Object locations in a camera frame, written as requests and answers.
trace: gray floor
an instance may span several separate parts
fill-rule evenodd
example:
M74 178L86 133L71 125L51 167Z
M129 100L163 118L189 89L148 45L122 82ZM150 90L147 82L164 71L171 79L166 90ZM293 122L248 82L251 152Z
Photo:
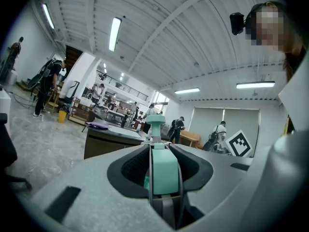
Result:
M6 87L19 102L29 103L30 93L20 88ZM18 160L8 167L7 174L25 177L32 184L32 191L22 184L14 184L16 191L32 196L47 182L76 165L84 158L84 145L87 129L65 120L58 123L58 113L45 112L42 117L34 117L34 107L21 106L11 96L10 131L11 139L17 150Z

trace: railing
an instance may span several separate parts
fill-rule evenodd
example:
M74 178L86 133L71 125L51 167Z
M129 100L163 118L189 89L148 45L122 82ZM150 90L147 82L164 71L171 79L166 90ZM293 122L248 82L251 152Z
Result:
M97 70L96 78L97 78L98 80L104 81L104 82L106 82L106 83L108 83L108 84L110 84L110 85L112 85L112 86L115 86L115 87L117 87L117 88L123 90L124 92L127 92L127 93L129 93L129 94L131 94L131 95L134 95L134 96L136 96L137 98L142 99L143 101L146 101L147 98L148 98L148 95L145 95L145 94L143 94L143 93L137 91L136 89L134 89L134 88L132 88L132 87L130 87L130 86L128 86L128 85L126 85L126 84L124 84L124 83L118 81L118 80L115 79L115 78L110 77L110 76L107 75L107 74L102 73L101 71L98 71L98 70Z

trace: fluorescent light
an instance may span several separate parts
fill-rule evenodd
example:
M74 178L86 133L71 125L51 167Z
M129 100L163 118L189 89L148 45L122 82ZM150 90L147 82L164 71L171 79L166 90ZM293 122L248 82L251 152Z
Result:
M54 27L54 24L52 22L52 19L51 19L50 15L49 15L48 8L47 8L46 4L43 4L43 10L44 10L45 15L47 17L49 25L51 26L52 29L54 29L55 27Z
M110 46L109 46L109 49L111 51L115 50L120 24L121 24L121 20L119 18L115 17L112 20L112 29L111 29Z
M175 91L175 94L184 94L184 93L193 93L193 92L200 92L199 88L192 88L192 89L186 89L186 90L179 90Z
M236 88L257 88L257 87L274 87L275 82L252 82L252 83L237 83Z

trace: purple cloth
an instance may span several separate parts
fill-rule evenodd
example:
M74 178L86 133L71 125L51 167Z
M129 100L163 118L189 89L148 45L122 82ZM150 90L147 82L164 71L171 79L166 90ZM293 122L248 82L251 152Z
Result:
M103 124L103 123L97 123L97 122L86 122L87 125L91 126L91 127L95 127L95 128L99 128L99 129L108 129L110 126Z

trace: black camera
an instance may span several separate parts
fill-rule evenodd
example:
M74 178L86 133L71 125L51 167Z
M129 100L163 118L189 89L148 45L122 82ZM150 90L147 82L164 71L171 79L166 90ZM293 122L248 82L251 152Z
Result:
M239 35L243 32L243 28L245 27L245 23L243 21L244 15L236 12L230 15L232 33L234 35Z

